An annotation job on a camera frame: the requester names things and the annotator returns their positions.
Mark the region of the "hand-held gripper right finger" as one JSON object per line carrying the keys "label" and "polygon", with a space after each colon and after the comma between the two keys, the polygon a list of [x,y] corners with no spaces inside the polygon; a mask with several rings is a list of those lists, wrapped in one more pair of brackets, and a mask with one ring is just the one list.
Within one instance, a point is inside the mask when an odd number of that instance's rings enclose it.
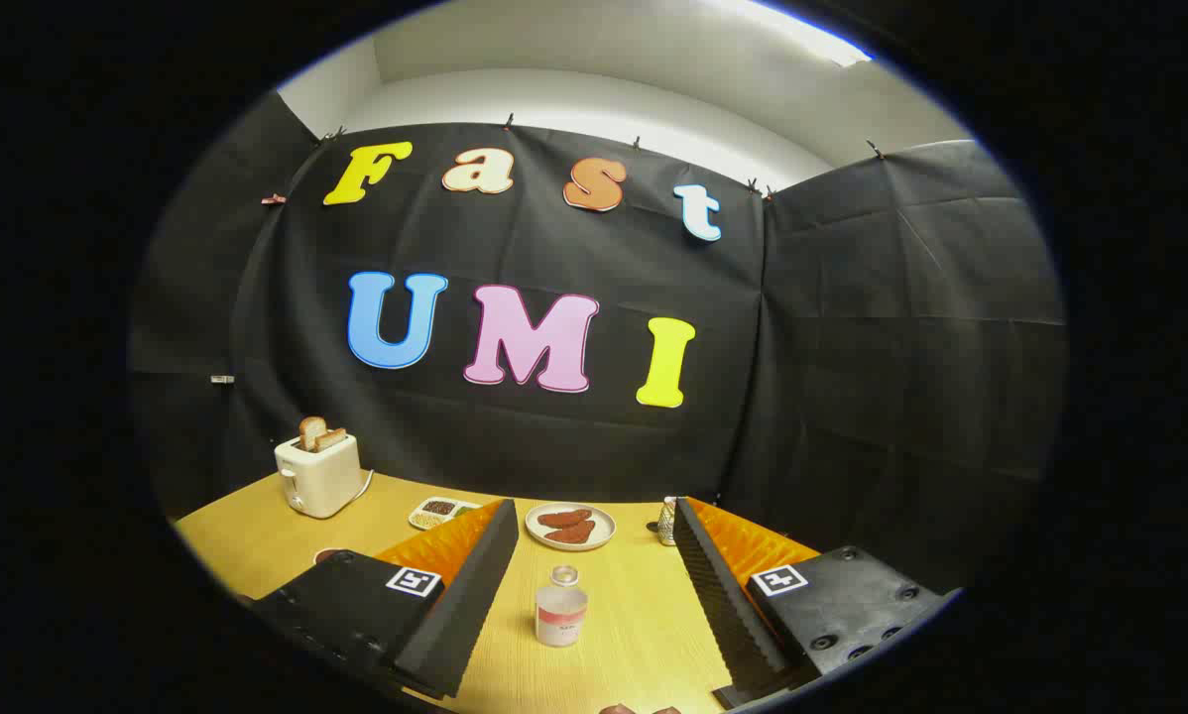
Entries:
{"label": "hand-held gripper right finger", "polygon": [[672,539],[723,663],[726,709],[843,676],[952,605],[864,548],[817,552],[708,503],[677,497]]}

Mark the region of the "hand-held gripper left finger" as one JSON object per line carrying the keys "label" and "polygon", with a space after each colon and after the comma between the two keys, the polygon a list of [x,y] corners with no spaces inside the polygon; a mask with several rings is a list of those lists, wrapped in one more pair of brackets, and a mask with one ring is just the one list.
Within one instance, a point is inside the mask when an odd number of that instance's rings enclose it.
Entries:
{"label": "hand-held gripper left finger", "polygon": [[498,499],[380,554],[340,548],[249,609],[369,685],[454,696],[518,538]]}

